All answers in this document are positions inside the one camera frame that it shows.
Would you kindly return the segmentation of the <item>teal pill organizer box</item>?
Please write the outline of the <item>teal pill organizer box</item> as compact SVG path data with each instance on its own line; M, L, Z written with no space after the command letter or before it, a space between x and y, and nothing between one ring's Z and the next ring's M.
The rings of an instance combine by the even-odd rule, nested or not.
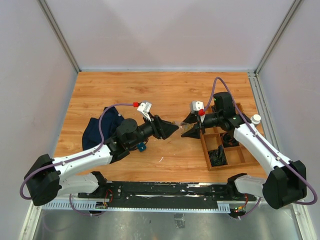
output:
M140 152L143 152L147 149L146 144L144 142L140 142L136 147Z

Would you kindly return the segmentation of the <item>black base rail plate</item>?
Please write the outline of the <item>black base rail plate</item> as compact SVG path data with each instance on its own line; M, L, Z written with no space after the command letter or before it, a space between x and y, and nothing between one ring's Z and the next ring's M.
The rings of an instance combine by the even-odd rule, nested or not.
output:
M108 181L81 199L100 199L108 208L134 210L217 210L222 201L253 202L250 194L232 194L226 184L203 182Z

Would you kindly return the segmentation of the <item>white pill bottle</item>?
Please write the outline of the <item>white pill bottle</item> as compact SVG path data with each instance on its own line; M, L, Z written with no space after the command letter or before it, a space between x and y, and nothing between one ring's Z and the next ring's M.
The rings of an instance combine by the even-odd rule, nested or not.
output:
M250 120L255 126L257 126L261 123L262 118L259 114L254 114L250 117Z

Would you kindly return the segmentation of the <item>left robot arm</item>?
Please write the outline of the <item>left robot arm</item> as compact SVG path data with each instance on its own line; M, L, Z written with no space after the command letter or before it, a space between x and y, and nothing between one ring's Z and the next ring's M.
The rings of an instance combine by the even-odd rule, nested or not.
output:
M64 157L39 156L24 176L22 186L27 187L29 199L35 206L43 206L58 196L77 193L101 198L107 193L107 185L93 173L80 176L80 172L120 161L148 138L165 140L178 128L158 115L141 125L127 118L116 128L112 137L97 146Z

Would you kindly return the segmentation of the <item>wooden compartment tray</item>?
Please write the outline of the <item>wooden compartment tray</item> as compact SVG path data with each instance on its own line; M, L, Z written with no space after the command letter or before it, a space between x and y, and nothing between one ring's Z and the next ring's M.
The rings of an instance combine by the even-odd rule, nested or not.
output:
M242 167L258 166L258 161L240 143L220 127L208 128L200 135L207 170L221 171Z

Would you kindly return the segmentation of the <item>dark navy cloth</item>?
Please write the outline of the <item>dark navy cloth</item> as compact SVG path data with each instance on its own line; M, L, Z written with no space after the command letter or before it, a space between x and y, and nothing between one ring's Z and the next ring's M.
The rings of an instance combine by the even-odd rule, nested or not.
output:
M124 117L115 107L108 109L101 120L101 130L104 139L110 138L116 132L116 128L119 127L124 120ZM82 135L82 150L91 149L101 142L99 119L91 117Z

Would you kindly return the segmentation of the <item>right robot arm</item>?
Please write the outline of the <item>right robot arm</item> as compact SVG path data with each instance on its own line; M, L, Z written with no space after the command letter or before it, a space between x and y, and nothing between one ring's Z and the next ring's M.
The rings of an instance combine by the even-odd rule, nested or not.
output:
M257 160L267 178L239 173L228 179L227 196L232 200L244 194L266 200L273 209L297 203L307 195L307 173L300 161L292 161L272 146L256 129L252 121L241 112L228 92L213 95L213 112L206 113L202 101L190 103L190 113L184 122L192 128L184 132L183 138L200 139L206 129L219 127L232 137Z

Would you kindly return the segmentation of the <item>clear pill bottle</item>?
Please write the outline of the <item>clear pill bottle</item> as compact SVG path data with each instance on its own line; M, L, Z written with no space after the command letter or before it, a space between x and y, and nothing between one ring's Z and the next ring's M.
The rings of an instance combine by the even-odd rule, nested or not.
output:
M187 122L183 122L183 121L173 121L172 124L176 125L178 127L178 129L175 132L180 135L188 132L194 126L193 123L187 123Z

